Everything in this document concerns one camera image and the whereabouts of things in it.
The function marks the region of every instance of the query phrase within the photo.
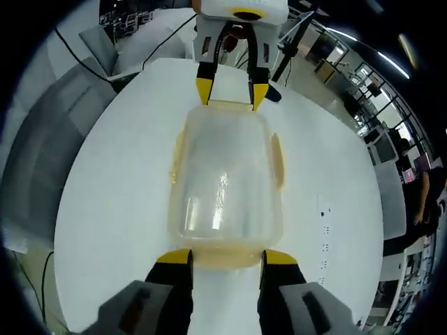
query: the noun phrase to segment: black pole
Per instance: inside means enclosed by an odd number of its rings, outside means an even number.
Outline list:
[[[309,11],[313,11],[316,13],[316,10],[318,9],[318,5],[313,3],[309,9]],[[274,73],[272,81],[277,82],[279,78],[281,77],[284,70],[286,70],[287,64],[291,61],[292,57],[294,57],[298,52],[298,43],[301,41],[301,38],[304,36],[307,27],[310,25],[310,22],[312,21],[312,17],[314,16],[314,13],[311,14],[310,17],[306,19],[305,22],[303,22],[299,27],[298,30],[293,37],[293,40],[290,45],[284,46],[284,58],[282,59],[281,63],[278,66],[277,72]]]

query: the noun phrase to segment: ceiling light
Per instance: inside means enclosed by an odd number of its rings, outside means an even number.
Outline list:
[[[390,63],[392,66],[394,66],[406,79],[410,79],[410,75],[406,73],[400,66],[398,66],[392,59],[382,54],[380,51],[377,52],[380,57],[385,59],[388,63]]]
[[[344,37],[347,37],[347,38],[349,38],[349,39],[351,39],[351,40],[357,42],[357,38],[355,38],[355,37],[353,37],[353,36],[351,36],[351,35],[348,35],[347,33],[344,33],[344,32],[342,32],[342,31],[338,31],[338,30],[335,30],[335,29],[332,29],[332,28],[326,28],[326,30],[331,31],[331,32],[333,32],[333,33],[340,34],[340,35],[342,35],[342,36],[344,36]]]

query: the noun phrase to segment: white tabletop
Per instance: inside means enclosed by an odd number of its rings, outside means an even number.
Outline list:
[[[166,232],[168,172],[187,112],[200,103],[196,70],[183,59],[148,66],[108,106],[73,164],[54,241],[57,289],[72,331],[94,322],[104,301],[144,280],[157,257],[175,247]],[[369,154],[331,114],[275,86],[282,101],[265,99],[259,110],[279,136],[286,168],[284,236],[274,248],[295,257],[307,281],[320,280],[349,306],[354,322],[365,321],[383,243]],[[219,66],[212,98],[248,97],[247,74]],[[330,209],[324,218],[323,208]],[[330,235],[324,235],[328,227]],[[322,251],[323,242],[329,252]],[[259,272],[195,269],[189,333],[260,334]]]

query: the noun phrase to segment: white table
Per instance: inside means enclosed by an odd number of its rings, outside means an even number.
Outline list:
[[[54,262],[68,327],[81,331],[98,307],[157,257],[166,233],[169,170],[187,112],[199,104],[197,64],[159,59],[108,106],[76,158],[59,206]],[[324,286],[366,321],[379,282],[383,243],[379,188],[365,145],[344,124],[299,94],[259,112],[283,149],[284,236],[308,281],[322,273],[320,207],[331,208]],[[247,74],[220,66],[214,99],[248,99]],[[260,334],[259,267],[194,272],[190,334]]]

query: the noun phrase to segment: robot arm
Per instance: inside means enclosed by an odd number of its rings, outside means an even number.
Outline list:
[[[351,311],[318,283],[306,283],[294,258],[266,250],[258,300],[263,335],[358,335]],[[187,335],[193,312],[193,255],[160,257],[145,282],[134,281],[99,309],[84,335]]]

